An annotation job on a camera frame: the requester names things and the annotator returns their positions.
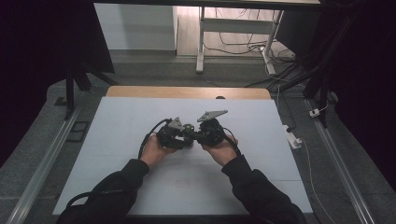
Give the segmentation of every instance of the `hand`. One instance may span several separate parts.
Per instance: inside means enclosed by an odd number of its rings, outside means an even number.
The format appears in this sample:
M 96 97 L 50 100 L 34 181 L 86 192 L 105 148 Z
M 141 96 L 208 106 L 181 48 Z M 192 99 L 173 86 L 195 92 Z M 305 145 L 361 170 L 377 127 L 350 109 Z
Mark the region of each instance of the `hand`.
M 157 134 L 153 134 L 149 137 L 140 160 L 145 162 L 151 169 L 154 165 L 162 161 L 166 155 L 176 151 L 176 149 L 162 147 L 158 142 Z
M 238 140 L 233 138 L 231 135 L 227 136 L 233 140 L 236 144 L 238 144 Z M 233 149 L 233 146 L 225 139 L 223 139 L 222 142 L 217 144 L 214 147 L 202 145 L 202 148 L 207 151 L 213 159 L 220 164 L 220 166 L 224 166 L 227 164 L 229 161 L 234 159 L 236 157 L 236 153 Z

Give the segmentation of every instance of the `power strip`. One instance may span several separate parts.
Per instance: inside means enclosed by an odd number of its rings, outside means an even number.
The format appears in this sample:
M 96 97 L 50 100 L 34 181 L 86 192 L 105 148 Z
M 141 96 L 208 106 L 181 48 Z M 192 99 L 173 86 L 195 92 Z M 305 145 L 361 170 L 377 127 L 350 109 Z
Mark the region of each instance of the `power strip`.
M 317 108 L 314 110 L 309 111 L 309 115 L 314 118 L 320 115 L 320 110 L 318 110 Z
M 288 132 L 288 125 L 283 125 L 283 129 L 285 130 L 286 137 L 288 138 L 289 144 L 292 149 L 297 149 L 301 147 L 301 143 L 303 142 L 300 138 L 296 138 L 292 132 Z

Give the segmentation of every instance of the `white tabletop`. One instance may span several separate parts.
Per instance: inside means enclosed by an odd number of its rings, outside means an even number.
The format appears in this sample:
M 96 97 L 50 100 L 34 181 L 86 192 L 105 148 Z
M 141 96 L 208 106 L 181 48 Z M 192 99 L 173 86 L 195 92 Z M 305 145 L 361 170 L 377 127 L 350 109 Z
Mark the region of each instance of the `white tabletop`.
M 71 198 L 136 158 L 145 134 L 160 120 L 180 117 L 198 129 L 196 120 L 206 111 L 223 109 L 229 112 L 218 120 L 237 137 L 250 166 L 304 213 L 312 213 L 274 101 L 104 97 L 53 214 L 61 214 Z M 247 214 L 220 169 L 197 143 L 169 155 L 145 176 L 129 214 Z

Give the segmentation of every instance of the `metal rail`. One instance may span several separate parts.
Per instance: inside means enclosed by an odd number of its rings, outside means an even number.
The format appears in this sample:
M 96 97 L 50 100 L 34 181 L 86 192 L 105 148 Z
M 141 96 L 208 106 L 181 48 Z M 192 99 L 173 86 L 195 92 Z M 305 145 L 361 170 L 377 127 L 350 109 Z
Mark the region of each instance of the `metal rail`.
M 311 106 L 311 104 L 309 104 L 308 100 L 305 100 L 305 104 L 309 110 L 314 109 Z M 356 213 L 359 219 L 361 220 L 361 223 L 375 224 L 374 218 L 369 210 L 369 207 L 367 206 L 366 201 L 364 201 L 364 198 L 361 196 L 361 191 L 359 190 L 358 186 L 356 186 L 355 181 L 353 180 L 351 174 L 349 173 L 347 166 L 344 163 L 344 160 L 337 146 L 332 140 L 332 136 L 330 135 L 329 130 L 325 129 L 318 119 L 315 119 L 315 125 L 317 126 L 318 133 L 329 152 L 335 170 L 340 176 L 341 182 L 344 185 L 346 193 L 350 197 L 350 201 L 352 202 L 356 210 Z
M 284 1 L 257 1 L 257 0 L 93 0 L 94 3 L 130 4 L 130 5 L 153 5 L 153 6 L 185 6 L 185 7 L 233 7 L 233 8 L 256 8 L 274 10 L 298 10 L 298 11 L 324 11 L 336 9 L 340 6 L 335 4 L 321 4 L 319 1 L 284 2 Z
M 22 196 L 18 200 L 17 205 L 14 207 L 14 210 L 9 216 L 7 224 L 21 224 L 26 219 L 30 209 L 32 208 L 33 203 L 35 202 L 35 198 L 37 197 L 38 192 L 41 190 L 41 187 L 47 179 L 53 163 L 55 162 L 59 152 L 61 151 L 62 146 L 64 145 L 64 141 L 66 140 L 66 137 L 69 134 L 73 123 L 75 122 L 79 112 L 81 111 L 82 106 L 84 105 L 86 94 L 86 92 L 82 92 L 81 95 L 78 97 L 76 110 L 71 114 L 69 120 L 66 120 L 64 122 L 61 130 L 58 132 L 52 143 L 49 145 L 46 154 L 44 155 L 41 162 L 38 164 L 35 173 L 33 174 Z

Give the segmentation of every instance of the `black robotic device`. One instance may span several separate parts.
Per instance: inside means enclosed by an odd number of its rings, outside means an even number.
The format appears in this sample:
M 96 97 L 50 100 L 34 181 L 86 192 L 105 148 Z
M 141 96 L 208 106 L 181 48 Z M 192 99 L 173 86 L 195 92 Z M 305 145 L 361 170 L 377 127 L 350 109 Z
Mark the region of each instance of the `black robotic device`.
M 140 146 L 138 158 L 140 159 L 144 146 L 151 134 L 164 122 L 166 122 L 166 124 L 157 132 L 157 137 L 162 147 L 173 149 L 192 148 L 194 140 L 199 144 L 213 147 L 226 139 L 233 146 L 236 154 L 240 155 L 241 153 L 238 146 L 227 136 L 224 132 L 224 128 L 216 119 L 216 117 L 227 112 L 227 110 L 205 112 L 197 120 L 198 122 L 201 122 L 199 127 L 200 131 L 198 132 L 194 130 L 194 126 L 191 124 L 182 125 L 179 118 L 164 119 L 160 121 L 143 140 L 142 145 Z

